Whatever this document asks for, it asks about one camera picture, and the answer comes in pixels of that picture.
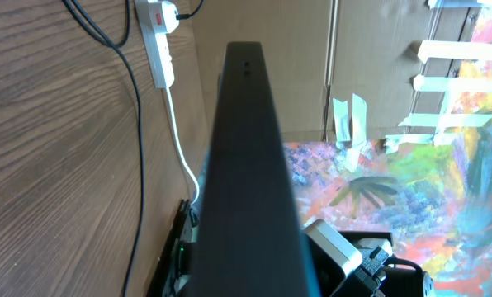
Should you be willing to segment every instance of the cardboard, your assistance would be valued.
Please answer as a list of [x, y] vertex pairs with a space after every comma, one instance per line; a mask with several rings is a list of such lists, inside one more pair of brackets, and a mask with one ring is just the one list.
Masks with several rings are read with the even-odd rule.
[[367, 138], [432, 134], [398, 126], [410, 113], [439, 113], [442, 104], [441, 93], [416, 92], [411, 79], [454, 76], [460, 63], [422, 64], [409, 45], [469, 40], [473, 9], [430, 10], [424, 0], [208, 1], [192, 19], [208, 126], [225, 46], [252, 40], [263, 45], [284, 141], [335, 141], [332, 98], [348, 101], [353, 93], [367, 103]]

